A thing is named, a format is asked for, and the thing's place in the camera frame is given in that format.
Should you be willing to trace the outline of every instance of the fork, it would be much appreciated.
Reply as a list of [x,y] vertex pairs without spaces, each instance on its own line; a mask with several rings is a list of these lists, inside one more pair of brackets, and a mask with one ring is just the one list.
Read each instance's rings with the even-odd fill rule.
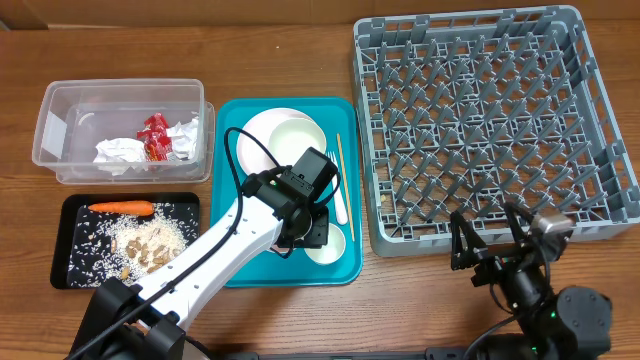
[[[331,159],[333,164],[338,168],[338,171],[340,171],[340,167],[338,166],[338,160],[336,159],[336,154],[333,151],[327,151],[327,156]],[[333,204],[336,207],[336,220],[338,221],[338,224],[344,225],[348,222],[347,209],[344,206],[342,191],[340,191],[340,187],[338,186],[337,175],[334,176],[333,179],[331,179],[331,186],[333,187],[333,189],[338,187],[338,190],[336,190],[335,195],[333,195]]]

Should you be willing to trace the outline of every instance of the blue tray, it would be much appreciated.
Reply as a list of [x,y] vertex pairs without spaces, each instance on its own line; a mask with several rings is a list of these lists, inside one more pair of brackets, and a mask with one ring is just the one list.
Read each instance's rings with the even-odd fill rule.
[[[226,103],[218,113],[216,125],[216,145],[214,151],[213,190],[211,201],[211,225],[229,209],[236,198],[231,169],[224,153],[223,136],[231,126],[243,127],[254,115],[271,108],[287,107],[309,115],[324,131],[327,150],[338,154],[336,134],[340,133],[345,167],[348,170],[349,195],[353,210],[355,243],[351,241],[349,224],[340,226],[347,239],[344,255],[330,265],[318,265],[302,249],[297,249],[284,260],[278,255],[264,252],[245,265],[227,282],[227,287],[269,287],[269,286],[311,286],[342,285],[355,280],[362,270],[362,212],[360,209],[360,164],[358,162],[358,135],[353,107],[337,97],[314,98],[271,98],[236,99]],[[230,146],[235,152],[238,135],[231,135]],[[241,170],[234,154],[234,161],[244,181],[246,174]],[[341,186],[345,197],[344,186]],[[330,193],[327,188],[321,198]],[[333,200],[329,203],[330,221],[337,224]]]

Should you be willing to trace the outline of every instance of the wooden chopstick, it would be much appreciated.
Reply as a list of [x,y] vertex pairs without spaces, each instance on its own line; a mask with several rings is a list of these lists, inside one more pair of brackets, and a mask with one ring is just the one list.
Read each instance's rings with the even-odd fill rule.
[[338,139],[338,151],[340,152],[340,165],[342,166],[342,181],[344,182],[344,194],[347,197],[347,215],[349,215],[349,226],[351,227],[351,241],[356,242],[356,234],[353,232],[353,215],[351,214],[351,197],[349,197],[349,185],[347,182],[347,168],[344,167],[344,155],[342,154],[342,142],[340,134],[336,134]]

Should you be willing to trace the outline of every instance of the crumpled tissue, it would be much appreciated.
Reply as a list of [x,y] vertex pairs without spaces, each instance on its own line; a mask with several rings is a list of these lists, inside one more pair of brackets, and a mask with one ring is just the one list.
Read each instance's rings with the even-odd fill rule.
[[[135,139],[118,138],[103,140],[96,145],[98,155],[94,163],[108,162],[145,162],[144,143]],[[111,172],[111,175],[122,175],[131,166],[98,166],[98,169]],[[146,166],[133,167],[136,171],[146,170]]]
[[179,159],[192,159],[196,154],[196,140],[198,138],[198,117],[182,125],[167,129],[167,136],[171,138],[173,153]]

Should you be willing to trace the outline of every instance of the wooden table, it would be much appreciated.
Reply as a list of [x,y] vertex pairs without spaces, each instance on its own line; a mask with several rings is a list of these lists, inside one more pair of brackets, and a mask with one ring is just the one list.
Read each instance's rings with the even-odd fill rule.
[[[640,169],[640,21],[590,20],[587,29],[627,149]],[[50,170],[35,166],[33,133],[50,82],[197,78],[216,109],[240,97],[351,100],[351,36],[348,25],[0,33],[0,358],[57,359],[76,334],[92,291],[60,291],[49,284],[60,207],[69,195],[193,191],[202,202],[203,231],[209,223],[211,181],[64,186]],[[553,265],[556,289],[593,287],[613,300],[613,351],[607,359],[637,358],[640,352],[635,232],[571,244]],[[366,230],[364,238],[364,269],[352,284],[224,289],[190,334],[214,349],[261,353],[420,351],[468,344],[505,317],[487,288],[473,288],[472,271],[451,271],[447,255],[381,258],[371,251]]]

